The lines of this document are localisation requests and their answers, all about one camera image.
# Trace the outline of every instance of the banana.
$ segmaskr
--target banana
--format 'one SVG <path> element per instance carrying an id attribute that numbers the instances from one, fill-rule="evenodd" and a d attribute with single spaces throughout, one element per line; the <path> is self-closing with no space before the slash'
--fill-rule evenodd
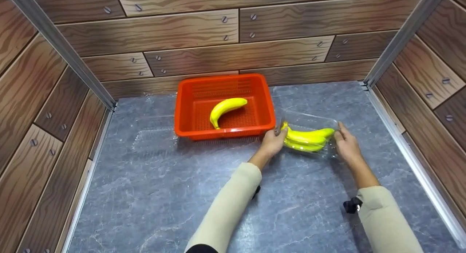
<path id="1" fill-rule="evenodd" d="M 240 107 L 246 105 L 248 100 L 244 98 L 230 98 L 223 100 L 222 102 L 218 103 L 210 112 L 210 122 L 212 123 L 213 127 L 216 130 L 219 130 L 218 127 L 218 119 L 225 114 L 226 112 L 230 112 L 235 109 L 239 109 Z"/>

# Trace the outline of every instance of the person's right hand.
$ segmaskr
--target person's right hand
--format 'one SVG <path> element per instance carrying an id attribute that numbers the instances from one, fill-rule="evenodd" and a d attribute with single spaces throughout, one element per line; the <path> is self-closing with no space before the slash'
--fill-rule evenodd
<path id="1" fill-rule="evenodd" d="M 338 128 L 339 130 L 334 135 L 338 155 L 350 168 L 366 166 L 367 164 L 361 154 L 356 137 L 346 129 L 342 122 L 338 122 Z"/>

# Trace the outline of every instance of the orange basket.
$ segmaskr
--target orange basket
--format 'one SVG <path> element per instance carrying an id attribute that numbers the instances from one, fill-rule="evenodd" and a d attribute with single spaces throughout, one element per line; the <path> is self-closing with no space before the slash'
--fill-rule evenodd
<path id="1" fill-rule="evenodd" d="M 210 112 L 221 101 L 242 97 L 248 103 L 210 123 Z M 260 135 L 275 126 L 272 99 L 265 77 L 242 74 L 186 79 L 178 84 L 175 133 L 192 140 Z"/>

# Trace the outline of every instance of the gray marble floor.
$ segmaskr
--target gray marble floor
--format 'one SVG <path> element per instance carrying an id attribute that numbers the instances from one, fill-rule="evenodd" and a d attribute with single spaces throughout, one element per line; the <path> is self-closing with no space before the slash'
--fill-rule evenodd
<path id="1" fill-rule="evenodd" d="M 459 252 L 357 82 L 270 89 L 276 108 L 342 120 L 359 139 L 426 252 Z M 190 142 L 173 134 L 175 96 L 118 103 L 68 252 L 182 252 L 216 193 L 258 147 L 255 138 Z M 371 252 L 348 170 L 283 151 L 233 235 L 231 253 Z"/>

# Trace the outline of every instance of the person's left hand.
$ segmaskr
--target person's left hand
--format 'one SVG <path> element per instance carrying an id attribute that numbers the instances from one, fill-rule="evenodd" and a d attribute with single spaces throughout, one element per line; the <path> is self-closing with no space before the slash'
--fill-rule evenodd
<path id="1" fill-rule="evenodd" d="M 288 128 L 281 130 L 279 135 L 275 135 L 274 130 L 268 130 L 262 140 L 262 145 L 259 148 L 259 152 L 264 152 L 270 157 L 273 157 L 280 152 L 283 147 L 283 141 L 288 133 Z"/>

